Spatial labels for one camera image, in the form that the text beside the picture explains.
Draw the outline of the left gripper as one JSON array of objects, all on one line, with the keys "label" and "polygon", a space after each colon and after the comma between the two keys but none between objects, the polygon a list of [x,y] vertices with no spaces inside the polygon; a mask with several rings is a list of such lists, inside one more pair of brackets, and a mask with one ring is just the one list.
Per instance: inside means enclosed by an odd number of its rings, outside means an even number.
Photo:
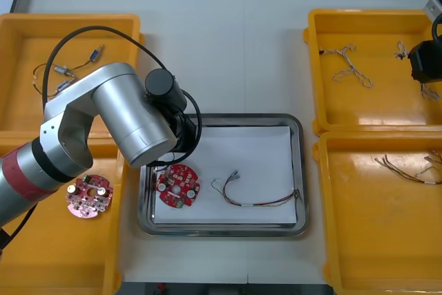
[{"label": "left gripper", "polygon": [[171,153],[191,154],[197,144],[197,126],[183,112],[164,113],[164,130]]}]

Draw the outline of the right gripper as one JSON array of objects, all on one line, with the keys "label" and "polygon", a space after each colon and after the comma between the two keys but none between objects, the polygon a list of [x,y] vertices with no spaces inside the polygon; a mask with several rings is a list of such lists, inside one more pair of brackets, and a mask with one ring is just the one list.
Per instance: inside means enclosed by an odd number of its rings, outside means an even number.
[{"label": "right gripper", "polygon": [[409,53],[412,78],[422,84],[441,81],[441,46],[433,40],[423,41]]}]

